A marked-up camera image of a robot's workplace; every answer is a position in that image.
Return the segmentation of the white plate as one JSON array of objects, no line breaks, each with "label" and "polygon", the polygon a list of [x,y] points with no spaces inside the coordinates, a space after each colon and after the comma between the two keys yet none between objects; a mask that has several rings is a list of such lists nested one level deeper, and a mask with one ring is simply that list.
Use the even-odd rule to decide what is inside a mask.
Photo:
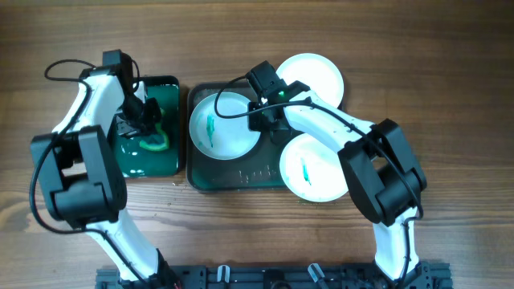
[{"label": "white plate", "polygon": [[216,93],[207,96],[193,110],[189,132],[194,146],[204,155],[228,161],[249,153],[260,132],[249,129],[248,117],[223,119],[214,110]]},{"label": "white plate", "polygon": [[279,171],[284,184],[306,201],[334,201],[349,191],[337,154],[305,133],[286,144]]},{"label": "white plate", "polygon": [[322,55],[302,53],[286,59],[276,70],[286,84],[300,81],[308,85],[325,103],[339,108],[345,91],[337,66]]}]

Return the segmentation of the small black water tray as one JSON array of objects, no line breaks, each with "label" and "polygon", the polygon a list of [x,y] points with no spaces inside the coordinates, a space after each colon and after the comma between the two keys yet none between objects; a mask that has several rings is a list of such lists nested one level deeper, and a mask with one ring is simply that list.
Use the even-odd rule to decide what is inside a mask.
[{"label": "small black water tray", "polygon": [[112,152],[126,178],[173,176],[182,165],[179,82],[171,75],[147,76],[141,79],[140,89],[146,99],[155,98],[166,112],[161,126],[168,134],[169,149],[162,152],[144,150],[139,146],[143,136],[130,139],[118,136],[113,124],[108,138]]}]

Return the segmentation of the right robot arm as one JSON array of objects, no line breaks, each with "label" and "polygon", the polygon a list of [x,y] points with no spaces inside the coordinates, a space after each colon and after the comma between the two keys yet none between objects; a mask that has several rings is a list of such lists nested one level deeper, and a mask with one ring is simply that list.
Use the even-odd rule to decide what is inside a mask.
[{"label": "right robot arm", "polygon": [[350,197],[373,223],[375,264],[398,288],[418,265],[414,222],[424,216],[426,176],[402,129],[390,119],[359,120],[324,102],[307,84],[286,83],[264,61],[244,76],[258,101],[250,118],[270,116],[314,137],[337,154]]}]

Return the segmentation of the large dark plastic tray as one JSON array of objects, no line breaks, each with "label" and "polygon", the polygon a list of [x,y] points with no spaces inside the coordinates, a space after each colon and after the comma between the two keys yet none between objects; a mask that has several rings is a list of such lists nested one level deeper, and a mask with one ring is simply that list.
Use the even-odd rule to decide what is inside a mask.
[{"label": "large dark plastic tray", "polygon": [[[202,100],[218,92],[222,93],[218,100],[218,110],[226,115],[243,113],[251,101],[257,100],[247,83],[235,83],[227,89],[222,87],[222,83],[201,83],[193,88],[187,98],[189,116]],[[258,143],[249,153],[221,161],[201,153],[190,138],[186,153],[187,181],[195,189],[204,192],[283,189],[286,185],[280,175],[279,158],[286,144],[274,145],[265,132],[260,132]]]}]

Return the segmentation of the green and yellow sponge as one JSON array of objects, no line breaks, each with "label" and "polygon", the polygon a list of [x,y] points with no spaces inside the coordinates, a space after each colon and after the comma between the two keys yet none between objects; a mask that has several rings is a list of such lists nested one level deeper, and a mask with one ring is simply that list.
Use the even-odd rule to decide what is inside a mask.
[{"label": "green and yellow sponge", "polygon": [[143,136],[139,141],[139,146],[150,152],[162,152],[169,149],[169,137],[168,134],[162,129],[162,121],[166,112],[164,109],[161,111],[161,120],[155,124],[155,133],[149,136]]}]

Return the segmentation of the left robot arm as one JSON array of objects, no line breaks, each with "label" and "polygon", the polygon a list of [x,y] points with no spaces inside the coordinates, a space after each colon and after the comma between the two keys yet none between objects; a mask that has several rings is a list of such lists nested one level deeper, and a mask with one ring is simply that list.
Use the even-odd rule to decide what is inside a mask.
[{"label": "left robot arm", "polygon": [[86,234],[115,263],[123,288],[179,288],[181,280],[126,209],[124,175],[108,142],[161,128],[161,108],[146,100],[137,63],[106,51],[75,78],[79,91],[64,119],[35,136],[29,203],[35,221],[60,235]]}]

